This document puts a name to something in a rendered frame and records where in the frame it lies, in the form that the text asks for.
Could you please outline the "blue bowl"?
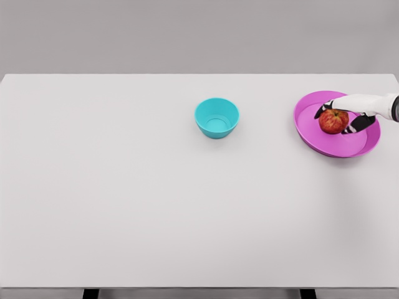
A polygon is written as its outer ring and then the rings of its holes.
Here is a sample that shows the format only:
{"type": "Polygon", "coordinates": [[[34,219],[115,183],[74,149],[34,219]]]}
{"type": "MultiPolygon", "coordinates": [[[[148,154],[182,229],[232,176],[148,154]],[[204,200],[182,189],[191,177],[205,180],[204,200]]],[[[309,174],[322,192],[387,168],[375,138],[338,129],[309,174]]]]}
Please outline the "blue bowl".
{"type": "Polygon", "coordinates": [[[209,98],[195,109],[195,122],[200,131],[212,139],[228,136],[240,119],[238,107],[224,98],[209,98]]]}

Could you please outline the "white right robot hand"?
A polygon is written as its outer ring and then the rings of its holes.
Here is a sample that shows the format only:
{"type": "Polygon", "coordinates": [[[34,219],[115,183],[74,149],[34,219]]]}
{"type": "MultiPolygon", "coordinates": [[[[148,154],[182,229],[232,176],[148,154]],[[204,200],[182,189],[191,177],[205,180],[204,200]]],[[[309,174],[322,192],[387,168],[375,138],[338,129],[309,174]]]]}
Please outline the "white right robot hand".
{"type": "Polygon", "coordinates": [[[319,119],[327,110],[339,110],[343,112],[358,113],[359,116],[353,119],[345,128],[338,131],[335,129],[335,134],[352,134],[365,130],[376,122],[376,113],[372,111],[373,102],[378,98],[375,95],[346,95],[335,98],[324,103],[316,112],[314,119],[319,119]]]}

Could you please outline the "pink plate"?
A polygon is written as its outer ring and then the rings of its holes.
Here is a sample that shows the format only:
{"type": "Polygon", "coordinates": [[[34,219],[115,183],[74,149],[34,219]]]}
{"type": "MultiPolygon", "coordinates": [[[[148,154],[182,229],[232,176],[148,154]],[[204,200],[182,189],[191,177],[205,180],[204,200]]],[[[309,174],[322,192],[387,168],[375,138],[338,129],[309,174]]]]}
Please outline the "pink plate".
{"type": "Polygon", "coordinates": [[[320,129],[314,118],[320,106],[344,96],[336,91],[316,91],[302,97],[294,108],[294,123],[300,137],[313,150],[334,158],[352,158],[371,152],[380,141],[381,129],[375,122],[367,129],[354,134],[330,135],[320,129]]]}

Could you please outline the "red apple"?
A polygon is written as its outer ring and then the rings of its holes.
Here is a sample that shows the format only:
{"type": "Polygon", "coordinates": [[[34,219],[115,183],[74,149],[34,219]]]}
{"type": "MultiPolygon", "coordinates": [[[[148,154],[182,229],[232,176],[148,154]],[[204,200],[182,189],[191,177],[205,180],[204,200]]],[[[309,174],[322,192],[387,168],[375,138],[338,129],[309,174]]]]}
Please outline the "red apple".
{"type": "Polygon", "coordinates": [[[319,117],[320,129],[327,134],[341,133],[349,124],[349,114],[342,110],[325,110],[319,117]]]}

